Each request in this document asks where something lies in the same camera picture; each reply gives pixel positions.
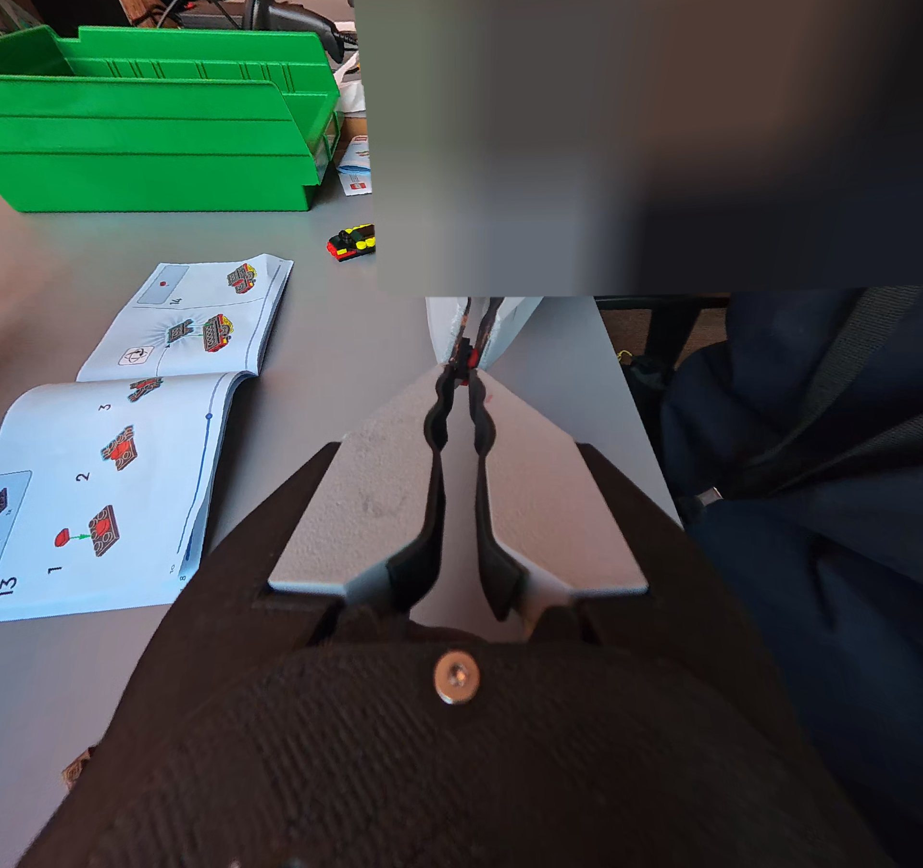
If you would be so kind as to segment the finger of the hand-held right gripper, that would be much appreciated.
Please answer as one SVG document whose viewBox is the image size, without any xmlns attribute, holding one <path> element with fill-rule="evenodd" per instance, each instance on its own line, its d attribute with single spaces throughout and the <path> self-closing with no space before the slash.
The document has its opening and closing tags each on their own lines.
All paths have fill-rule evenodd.
<svg viewBox="0 0 923 868">
<path fill-rule="evenodd" d="M 468 297 L 427 297 L 426 318 L 438 364 L 456 357 L 469 315 Z"/>
<path fill-rule="evenodd" d="M 509 347 L 543 297 L 490 297 L 476 337 L 477 367 L 489 369 Z"/>
</svg>

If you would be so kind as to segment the open lego instruction booklet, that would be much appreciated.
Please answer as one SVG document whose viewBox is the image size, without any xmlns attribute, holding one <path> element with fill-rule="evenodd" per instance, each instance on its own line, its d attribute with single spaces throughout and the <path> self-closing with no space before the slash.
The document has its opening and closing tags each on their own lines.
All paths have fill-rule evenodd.
<svg viewBox="0 0 923 868">
<path fill-rule="evenodd" d="M 293 262 L 161 263 L 70 384 L 1 434 L 1 620 L 168 605 L 200 565 L 237 387 Z"/>
</svg>

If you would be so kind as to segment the white blue paper leaflet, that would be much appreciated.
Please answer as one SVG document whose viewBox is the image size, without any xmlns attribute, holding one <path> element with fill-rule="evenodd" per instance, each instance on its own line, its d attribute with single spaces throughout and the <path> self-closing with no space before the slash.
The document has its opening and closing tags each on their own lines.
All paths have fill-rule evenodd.
<svg viewBox="0 0 923 868">
<path fill-rule="evenodd" d="M 371 194 L 371 162 L 367 135 L 351 138 L 340 162 L 337 163 L 337 173 L 346 196 Z"/>
</svg>

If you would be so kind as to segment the grey flat device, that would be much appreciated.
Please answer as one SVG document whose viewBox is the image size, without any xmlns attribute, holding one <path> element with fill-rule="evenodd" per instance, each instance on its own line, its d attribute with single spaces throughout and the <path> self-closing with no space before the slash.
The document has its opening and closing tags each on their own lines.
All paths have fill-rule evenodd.
<svg viewBox="0 0 923 868">
<path fill-rule="evenodd" d="M 191 30 L 239 30 L 243 20 L 243 3 L 222 1 L 216 6 L 205 0 L 188 3 L 182 10 L 175 10 L 173 19 L 185 29 Z"/>
</svg>

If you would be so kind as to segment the dark blue bag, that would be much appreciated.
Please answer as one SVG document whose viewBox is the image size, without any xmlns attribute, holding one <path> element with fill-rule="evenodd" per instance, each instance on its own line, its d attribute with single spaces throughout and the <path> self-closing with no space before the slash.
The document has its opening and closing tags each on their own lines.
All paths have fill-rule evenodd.
<svg viewBox="0 0 923 868">
<path fill-rule="evenodd" d="M 733 293 L 725 340 L 629 356 L 686 530 L 755 620 L 802 727 L 921 866 L 921 286 Z"/>
</svg>

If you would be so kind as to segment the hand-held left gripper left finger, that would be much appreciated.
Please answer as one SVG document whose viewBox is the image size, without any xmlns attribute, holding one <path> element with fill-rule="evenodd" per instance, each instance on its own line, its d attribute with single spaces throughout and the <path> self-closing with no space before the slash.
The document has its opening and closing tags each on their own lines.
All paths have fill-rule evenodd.
<svg viewBox="0 0 923 868">
<path fill-rule="evenodd" d="M 435 583 L 452 371 L 434 366 L 340 443 L 269 576 L 278 593 L 408 611 Z"/>
</svg>

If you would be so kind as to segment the small brown cardboard scrap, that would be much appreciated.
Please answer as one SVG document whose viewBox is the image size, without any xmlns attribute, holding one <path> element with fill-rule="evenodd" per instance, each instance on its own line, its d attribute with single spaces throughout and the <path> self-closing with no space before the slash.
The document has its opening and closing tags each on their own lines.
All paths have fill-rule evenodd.
<svg viewBox="0 0 923 868">
<path fill-rule="evenodd" d="M 87 747 L 80 755 L 72 760 L 62 771 L 61 777 L 66 790 L 70 792 L 79 777 L 86 768 L 88 762 L 92 759 L 97 750 L 97 744 Z"/>
</svg>

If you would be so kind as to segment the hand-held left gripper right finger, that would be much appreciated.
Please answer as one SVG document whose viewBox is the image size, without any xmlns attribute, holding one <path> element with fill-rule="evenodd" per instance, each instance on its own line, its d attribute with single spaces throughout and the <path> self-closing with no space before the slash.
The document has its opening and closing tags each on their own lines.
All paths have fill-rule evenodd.
<svg viewBox="0 0 923 868">
<path fill-rule="evenodd" d="M 468 377 L 478 456 L 480 582 L 527 631 L 552 607 L 649 589 L 571 435 L 481 370 Z"/>
</svg>

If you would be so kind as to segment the black red yellow lego model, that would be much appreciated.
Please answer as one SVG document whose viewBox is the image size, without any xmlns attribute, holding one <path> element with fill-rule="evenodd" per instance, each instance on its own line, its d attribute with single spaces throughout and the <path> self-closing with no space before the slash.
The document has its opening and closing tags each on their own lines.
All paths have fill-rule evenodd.
<svg viewBox="0 0 923 868">
<path fill-rule="evenodd" d="M 337 262 L 375 253 L 375 226 L 372 224 L 340 230 L 327 243 L 327 250 Z"/>
</svg>

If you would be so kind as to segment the green plastic storage bin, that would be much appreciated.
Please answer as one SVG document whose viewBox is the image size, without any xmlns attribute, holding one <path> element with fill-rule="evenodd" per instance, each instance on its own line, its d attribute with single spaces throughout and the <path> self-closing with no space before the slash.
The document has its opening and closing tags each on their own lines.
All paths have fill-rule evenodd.
<svg viewBox="0 0 923 868">
<path fill-rule="evenodd" d="M 337 97 L 272 81 L 2 77 L 21 213 L 296 212 Z"/>
<path fill-rule="evenodd" d="M 62 38 L 41 25 L 4 35 L 1 48 L 2 77 L 272 81 L 284 94 L 335 95 L 316 153 L 321 181 L 306 190 L 308 209 L 340 137 L 340 89 L 315 33 L 82 27 Z"/>
</svg>

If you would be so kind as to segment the black barcode scanner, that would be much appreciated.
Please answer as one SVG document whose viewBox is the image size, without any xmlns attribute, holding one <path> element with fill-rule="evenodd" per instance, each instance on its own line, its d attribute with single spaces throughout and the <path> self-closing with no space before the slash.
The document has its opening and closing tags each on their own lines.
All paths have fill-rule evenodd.
<svg viewBox="0 0 923 868">
<path fill-rule="evenodd" d="M 310 9 L 275 0 L 245 0 L 241 28 L 244 31 L 313 32 L 337 63 L 343 62 L 348 46 L 357 47 L 355 33 L 340 31 L 335 22 Z"/>
</svg>

